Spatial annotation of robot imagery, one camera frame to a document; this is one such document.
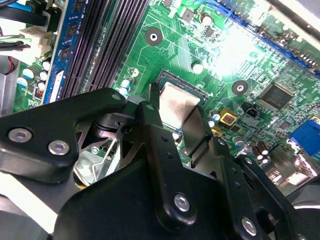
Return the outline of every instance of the white label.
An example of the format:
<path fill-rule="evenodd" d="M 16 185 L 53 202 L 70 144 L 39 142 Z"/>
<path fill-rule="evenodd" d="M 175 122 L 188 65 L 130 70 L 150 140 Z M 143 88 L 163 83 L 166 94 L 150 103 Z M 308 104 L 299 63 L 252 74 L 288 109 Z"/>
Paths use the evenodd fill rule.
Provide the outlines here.
<path fill-rule="evenodd" d="M 62 70 L 61 72 L 59 72 L 55 76 L 54 85 L 53 85 L 53 89 L 52 89 L 52 93 L 51 93 L 51 97 L 50 97 L 50 103 L 56 101 L 56 99 L 57 99 L 58 91 L 60 88 L 60 83 L 61 83 L 62 77 L 64 75 L 64 72 L 65 71 Z"/>

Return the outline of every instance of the black ram slot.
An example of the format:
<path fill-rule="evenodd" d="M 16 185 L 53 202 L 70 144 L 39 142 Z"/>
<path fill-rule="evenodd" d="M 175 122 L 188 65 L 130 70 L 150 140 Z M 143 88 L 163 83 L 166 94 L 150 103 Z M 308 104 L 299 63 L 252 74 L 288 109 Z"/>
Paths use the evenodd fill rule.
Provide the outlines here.
<path fill-rule="evenodd" d="M 104 21 L 111 9 L 111 0 L 89 1 L 82 20 L 75 53 L 67 72 L 61 98 L 69 98 L 79 93 L 85 73 L 87 72 L 95 45 L 100 36 Z"/>
<path fill-rule="evenodd" d="M 87 91 L 110 87 L 121 61 L 133 39 L 144 12 L 147 0 L 119 1 L 108 27 L 108 38 L 101 46 L 97 63 L 86 86 Z"/>

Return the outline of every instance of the chip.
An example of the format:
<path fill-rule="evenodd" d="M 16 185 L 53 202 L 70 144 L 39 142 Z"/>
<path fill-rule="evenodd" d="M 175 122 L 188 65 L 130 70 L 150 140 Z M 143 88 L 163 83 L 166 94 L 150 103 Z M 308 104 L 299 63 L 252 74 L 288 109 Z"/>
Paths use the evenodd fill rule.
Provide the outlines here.
<path fill-rule="evenodd" d="M 78 26 L 77 23 L 70 24 L 70 25 L 68 26 L 68 29 L 66 30 L 65 36 L 66 36 L 67 38 L 72 37 L 72 36 L 76 33 L 77 26 Z"/>
<path fill-rule="evenodd" d="M 74 5 L 73 5 L 73 13 L 80 12 L 82 10 L 82 6 L 84 4 L 85 0 L 76 0 Z"/>
<path fill-rule="evenodd" d="M 59 56 L 59 60 L 64 60 L 68 57 L 68 55 L 71 52 L 71 46 L 65 46 L 64 48 L 62 48 L 61 52 L 60 52 L 60 56 Z"/>
<path fill-rule="evenodd" d="M 164 1 L 164 5 L 165 5 L 166 7 L 170 7 L 171 3 L 172 3 L 172 0 L 165 0 L 165 1 Z"/>
<path fill-rule="evenodd" d="M 194 12 L 189 10 L 188 8 L 184 11 L 184 14 L 182 15 L 182 19 L 190 22 L 194 18 Z"/>
<path fill-rule="evenodd" d="M 211 35 L 214 33 L 214 31 L 211 28 L 208 28 L 208 30 L 205 32 L 205 35 L 207 37 L 211 37 Z"/>
<path fill-rule="evenodd" d="M 166 82 L 160 94 L 159 113 L 162 122 L 167 126 L 180 129 L 199 102 L 199 97 L 171 82 Z"/>
<path fill-rule="evenodd" d="M 289 126 L 290 126 L 290 123 L 287 122 L 287 121 L 284 121 L 283 123 L 281 123 L 279 128 L 282 129 L 282 130 L 286 130 Z"/>
<path fill-rule="evenodd" d="M 281 110 L 293 98 L 293 94 L 278 84 L 272 84 L 260 95 L 260 100 L 273 110 Z"/>

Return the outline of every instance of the blue pcie slot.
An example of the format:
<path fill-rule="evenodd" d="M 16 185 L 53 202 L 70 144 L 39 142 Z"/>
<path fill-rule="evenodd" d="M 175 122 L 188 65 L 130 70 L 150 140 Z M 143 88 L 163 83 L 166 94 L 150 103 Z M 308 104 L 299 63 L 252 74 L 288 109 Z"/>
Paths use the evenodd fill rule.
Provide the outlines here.
<path fill-rule="evenodd" d="M 64 85 L 70 60 L 77 42 L 79 30 L 86 10 L 88 0 L 69 0 L 59 30 L 60 37 L 56 42 L 50 76 L 43 98 L 43 104 L 48 104 L 59 99 Z"/>
<path fill-rule="evenodd" d="M 227 18 L 233 20 L 235 23 L 239 24 L 249 32 L 253 33 L 257 38 L 259 38 L 260 40 L 268 44 L 270 47 L 274 48 L 275 50 L 283 54 L 285 57 L 287 57 L 291 61 L 295 62 L 297 65 L 299 65 L 303 69 L 309 70 L 311 68 L 311 66 L 306 64 L 304 61 L 300 60 L 298 57 L 294 56 L 290 51 L 287 51 L 285 48 L 273 42 L 267 36 L 261 36 L 257 34 L 258 29 L 256 27 L 244 21 L 241 17 L 237 16 L 234 12 L 232 12 L 231 10 L 229 10 L 227 7 L 217 2 L 216 0 L 198 0 L 194 2 L 195 5 L 202 4 L 202 3 L 206 3 L 207 7 L 212 8 L 216 11 L 219 11 L 221 14 L 223 14 Z M 314 76 L 316 76 L 318 79 L 320 79 L 320 72 L 312 72 L 312 71 L 309 71 L 309 72 Z"/>

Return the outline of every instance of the silver screw head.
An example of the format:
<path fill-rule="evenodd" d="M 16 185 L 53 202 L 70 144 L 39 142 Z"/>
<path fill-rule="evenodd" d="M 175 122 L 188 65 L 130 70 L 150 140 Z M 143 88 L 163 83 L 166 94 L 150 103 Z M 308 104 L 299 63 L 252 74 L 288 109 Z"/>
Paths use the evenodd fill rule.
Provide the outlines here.
<path fill-rule="evenodd" d="M 299 234 L 299 240 L 307 240 L 304 236 Z"/>
<path fill-rule="evenodd" d="M 121 97 L 118 96 L 117 94 L 112 94 L 112 98 L 115 99 L 115 100 L 120 100 Z"/>
<path fill-rule="evenodd" d="M 218 142 L 221 144 L 221 145 L 225 145 L 225 141 L 223 141 L 221 138 L 218 139 Z"/>
<path fill-rule="evenodd" d="M 146 107 L 147 107 L 148 109 L 150 109 L 150 110 L 154 110 L 154 109 L 155 109 L 155 108 L 154 108 L 151 104 L 149 104 L 149 103 L 146 104 Z"/>
<path fill-rule="evenodd" d="M 15 128 L 9 132 L 8 137 L 13 142 L 25 143 L 32 138 L 32 133 L 24 128 Z"/>
<path fill-rule="evenodd" d="M 66 142 L 56 140 L 49 143 L 48 150 L 53 155 L 64 156 L 69 152 L 70 147 Z"/>
<path fill-rule="evenodd" d="M 248 157 L 245 158 L 245 161 L 248 163 L 248 164 L 252 164 L 252 160 Z"/>
<path fill-rule="evenodd" d="M 190 202 L 182 194 L 178 193 L 174 196 L 174 204 L 181 212 L 188 212 L 190 210 Z"/>
<path fill-rule="evenodd" d="M 91 148 L 91 153 L 94 155 L 97 155 L 99 153 L 99 148 L 97 148 L 96 146 Z"/>
<path fill-rule="evenodd" d="M 244 229 L 247 231 L 248 234 L 251 236 L 256 236 L 257 235 L 257 229 L 254 223 L 247 217 L 243 217 L 241 219 L 242 226 Z"/>

